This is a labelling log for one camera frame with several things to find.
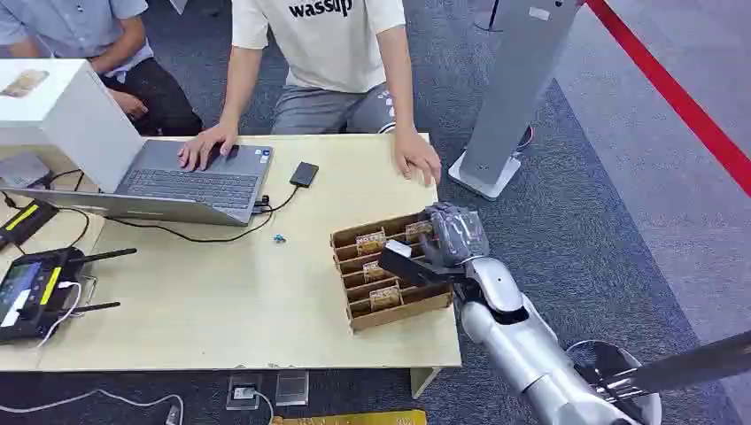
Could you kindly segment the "person's right hand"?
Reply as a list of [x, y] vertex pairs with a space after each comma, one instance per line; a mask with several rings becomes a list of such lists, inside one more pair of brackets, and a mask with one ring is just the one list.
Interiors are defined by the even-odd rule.
[[238, 137], [238, 125], [220, 122], [188, 140], [179, 150], [179, 165], [186, 171], [204, 171], [212, 151], [219, 146], [219, 154], [228, 156]]

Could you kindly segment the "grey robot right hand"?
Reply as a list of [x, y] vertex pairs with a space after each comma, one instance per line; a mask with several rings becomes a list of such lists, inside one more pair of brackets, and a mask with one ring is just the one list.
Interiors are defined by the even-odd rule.
[[433, 266], [456, 267], [490, 254], [478, 211], [439, 202], [426, 206], [423, 214], [430, 220], [436, 242], [421, 236], [420, 244]]

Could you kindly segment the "person's left hand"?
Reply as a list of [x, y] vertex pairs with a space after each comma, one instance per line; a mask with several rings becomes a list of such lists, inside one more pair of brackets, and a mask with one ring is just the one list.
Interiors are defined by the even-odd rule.
[[393, 154], [401, 175], [411, 179], [420, 174], [425, 186], [438, 185], [441, 162], [435, 149], [414, 127], [397, 127], [393, 134]]

